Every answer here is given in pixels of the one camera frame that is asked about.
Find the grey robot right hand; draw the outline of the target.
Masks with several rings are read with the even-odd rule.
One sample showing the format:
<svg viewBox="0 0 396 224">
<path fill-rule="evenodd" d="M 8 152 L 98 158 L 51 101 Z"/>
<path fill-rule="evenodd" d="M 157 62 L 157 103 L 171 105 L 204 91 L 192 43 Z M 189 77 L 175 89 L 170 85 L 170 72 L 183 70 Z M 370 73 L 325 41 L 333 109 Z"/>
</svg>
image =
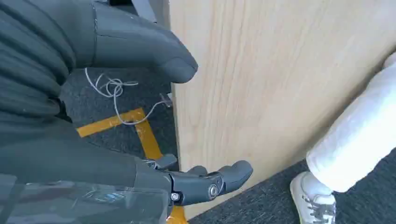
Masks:
<svg viewBox="0 0 396 224">
<path fill-rule="evenodd" d="M 0 221 L 163 224 L 174 205 L 212 201 L 251 176 L 247 161 L 208 173 L 85 142 L 60 100 L 75 69 L 155 70 L 187 83 L 198 70 L 168 29 L 95 0 L 0 3 Z"/>
</svg>

